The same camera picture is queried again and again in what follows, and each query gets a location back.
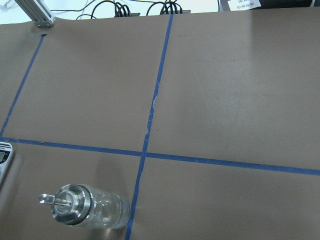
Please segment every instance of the clear glass container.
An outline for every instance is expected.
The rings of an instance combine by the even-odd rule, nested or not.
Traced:
[[[56,221],[75,228],[120,229],[131,213],[124,198],[86,184],[65,185],[56,195],[42,194],[39,202],[51,205]]]

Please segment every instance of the blue painter's tape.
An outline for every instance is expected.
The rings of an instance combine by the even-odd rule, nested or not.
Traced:
[[[34,141],[34,140],[25,140],[25,139],[14,139],[14,138],[8,138],[8,137],[0,137],[0,141],[19,143],[19,144],[39,145],[39,146],[54,147],[54,148],[76,149],[76,150],[84,150],[84,151],[99,152],[99,153],[121,154],[121,155],[141,157],[140,151],[121,150],[121,149],[114,149],[114,148],[73,145],[73,144],[47,142],[47,141]]]
[[[39,52],[39,50],[40,50],[40,48],[41,48],[41,45],[42,45],[42,43],[44,42],[45,36],[46,36],[46,34],[41,35],[40,42],[39,42],[38,46],[36,47],[36,49],[35,49],[35,51],[34,51],[34,54],[33,54],[32,58],[31,58],[31,61],[30,61],[30,63],[29,63],[29,66],[28,66],[28,68],[26,69],[26,72],[25,72],[25,74],[24,74],[24,76],[23,76],[23,79],[22,79],[22,81],[21,81],[21,84],[20,84],[20,86],[19,86],[19,88],[18,88],[18,91],[17,91],[15,97],[14,97],[14,100],[13,100],[13,103],[12,103],[12,105],[11,105],[11,107],[10,107],[10,110],[9,110],[9,112],[8,112],[8,115],[7,115],[6,118],[5,118],[4,124],[3,124],[2,128],[1,128],[0,137],[2,137],[2,136],[4,135],[4,132],[5,132],[6,127],[7,127],[7,125],[8,125],[8,122],[9,122],[9,119],[10,119],[10,117],[11,117],[11,114],[12,114],[14,108],[15,108],[15,105],[16,105],[17,100],[18,100],[18,98],[19,98],[19,95],[20,95],[20,93],[21,93],[21,91],[22,91],[22,88],[24,87],[24,84],[25,84],[25,82],[26,82],[26,80],[27,80],[27,77],[28,77],[28,75],[29,75],[29,73],[30,73],[30,70],[31,70],[31,68],[32,68],[32,65],[33,65],[34,62],[35,62],[35,59],[36,59],[37,54],[38,54],[38,52]]]
[[[298,168],[298,167],[289,167],[289,166],[276,166],[276,165],[248,163],[248,162],[241,162],[241,161],[217,160],[217,159],[209,159],[209,158],[178,156],[178,155],[159,154],[159,153],[150,153],[150,152],[148,152],[146,156],[148,158],[155,158],[155,159],[166,159],[166,160],[175,160],[175,161],[191,162],[191,163],[213,164],[213,165],[228,166],[228,167],[238,167],[238,168],[246,168],[246,169],[257,169],[257,170],[275,171],[275,172],[283,172],[283,173],[320,176],[320,170],[317,170],[317,169],[307,169],[307,168]]]
[[[158,92],[159,92],[159,86],[160,86],[160,82],[161,82],[162,72],[164,69],[166,52],[167,52],[167,47],[168,47],[168,42],[169,42],[170,31],[171,31],[173,19],[174,19],[174,15],[171,14],[169,16],[169,22],[168,22],[168,25],[166,28],[165,39],[164,39],[164,44],[163,44],[163,49],[162,49],[162,54],[161,54],[161,60],[160,60],[160,65],[159,65],[159,69],[158,69],[158,75],[157,75],[156,82],[155,82],[154,93],[153,93],[152,103],[151,103],[151,109],[150,109],[150,114],[149,114],[148,123],[147,123],[148,132],[144,137],[143,148],[142,148],[142,153],[141,153],[141,160],[140,160],[139,170],[138,170],[138,174],[137,174],[136,181],[135,181],[134,193],[133,193],[133,198],[132,198],[132,203],[131,203],[131,215],[130,215],[129,222],[127,224],[127,229],[126,229],[126,233],[125,233],[125,240],[130,239],[132,225],[133,225],[133,221],[134,221],[134,217],[135,217],[135,213],[136,213],[136,206],[137,206],[138,195],[139,195],[139,185],[140,185],[142,172],[143,172],[144,166],[145,166],[146,153],[147,153],[147,149],[148,149],[150,132],[151,132],[151,127],[152,127],[152,120],[154,118],[154,113],[155,113],[155,103],[156,103],[156,98],[157,98]]]

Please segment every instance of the cable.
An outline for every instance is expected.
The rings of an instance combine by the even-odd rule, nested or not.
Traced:
[[[119,9],[118,9],[118,12],[121,13],[121,9],[123,10],[123,14],[125,17],[131,17],[131,12],[130,12],[130,9],[127,5],[122,5]]]
[[[90,16],[90,17],[91,17],[90,14],[81,14],[81,15],[77,16],[75,20],[78,20],[78,18],[80,18],[81,16]]]
[[[96,0],[92,0],[91,2],[89,2],[86,6],[84,6],[84,8],[80,9],[80,10],[69,10],[69,9],[54,9],[54,10],[50,10],[50,11],[55,11],[55,12],[81,12],[82,10],[84,10],[86,7],[88,7],[90,4],[92,4],[93,2],[95,2]]]
[[[115,0],[113,0],[113,2],[114,2],[114,16],[116,17],[116,18],[122,18],[122,17],[126,17],[126,15],[127,15],[127,12],[126,12],[126,10],[125,9],[123,9],[123,13],[122,13],[122,11],[121,11],[121,9],[122,9],[122,4],[120,3],[120,2],[115,2]]]
[[[92,13],[91,13],[91,19],[94,17],[94,13],[95,13],[95,10],[97,9],[97,7],[103,3],[112,3],[114,5],[114,8],[116,8],[116,3],[114,1],[110,1],[110,0],[101,1],[97,5],[95,5],[95,7],[93,8]]]
[[[163,15],[164,13],[165,14],[178,14],[179,12],[181,14],[184,13],[182,7],[176,3],[177,0],[174,0],[174,1],[165,1],[165,2],[162,2],[162,1],[157,1],[157,2],[154,2],[153,4],[151,4],[151,6],[148,8],[148,10],[146,11],[146,16],[149,15],[149,12],[151,10],[151,8],[157,4],[162,4],[162,8],[161,8],[161,11],[160,11],[160,15]]]
[[[13,1],[12,5],[11,6],[8,6],[9,3],[11,3],[13,0],[8,0],[5,4],[3,5],[0,5],[0,10],[6,12],[8,11],[9,9],[13,9],[13,8],[16,8],[18,5],[15,1]]]
[[[153,4],[151,4],[151,6],[150,6],[150,7],[148,8],[148,10],[146,11],[146,16],[148,16],[151,8],[152,8],[154,5],[157,5],[157,4],[163,4],[163,5],[164,5],[165,3],[162,2],[162,1],[156,1],[156,2],[154,2]]]

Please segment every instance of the black cable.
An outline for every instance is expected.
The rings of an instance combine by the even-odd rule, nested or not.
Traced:
[[[99,5],[101,5],[101,4],[103,4],[103,3],[112,3],[112,4],[114,5],[114,8],[116,8],[116,3],[113,2],[113,1],[110,1],[110,0],[101,1],[101,2],[99,2],[97,5],[95,5],[95,7],[93,8],[92,13],[91,13],[91,19],[93,18],[94,13],[95,13],[95,10],[97,9],[97,7],[98,7]]]
[[[117,18],[122,18],[126,16],[126,10],[123,9],[123,13],[121,12],[122,4],[120,2],[115,2],[114,5],[114,15]]]
[[[92,4],[93,2],[95,2],[96,0],[92,0],[91,2],[89,2],[86,6],[84,6],[84,8],[80,9],[80,10],[69,10],[69,9],[65,9],[65,10],[61,10],[61,9],[54,9],[54,10],[50,10],[50,11],[55,11],[55,12],[81,12],[82,10],[84,10],[86,7],[88,7],[90,4]]]
[[[165,0],[165,2],[162,2],[162,1],[154,2],[153,4],[151,4],[151,6],[146,11],[146,16],[149,15],[151,8],[157,4],[163,4],[161,11],[160,11],[160,15],[163,15],[164,13],[165,14],[178,14],[179,12],[181,14],[183,14],[184,11],[183,11],[182,7],[178,3],[176,3],[176,1],[177,0],[174,0],[174,1]]]
[[[77,16],[75,20],[78,20],[78,18],[80,18],[81,16],[90,16],[90,17],[91,17],[90,14],[81,14],[81,15]]]
[[[119,8],[119,12],[123,10],[123,14],[125,17],[131,17],[131,12],[130,12],[130,9],[129,7],[125,4],[125,5],[122,5],[120,8]]]
[[[152,8],[154,5],[157,5],[157,4],[163,4],[163,5],[164,5],[165,3],[162,2],[162,1],[156,1],[156,2],[154,2],[153,4],[151,4],[151,6],[150,6],[150,7],[148,8],[148,10],[146,11],[146,16],[148,16],[151,8]]]

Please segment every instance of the digital scale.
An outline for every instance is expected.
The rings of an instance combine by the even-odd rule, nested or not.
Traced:
[[[10,143],[0,141],[0,186],[8,170],[14,149]]]

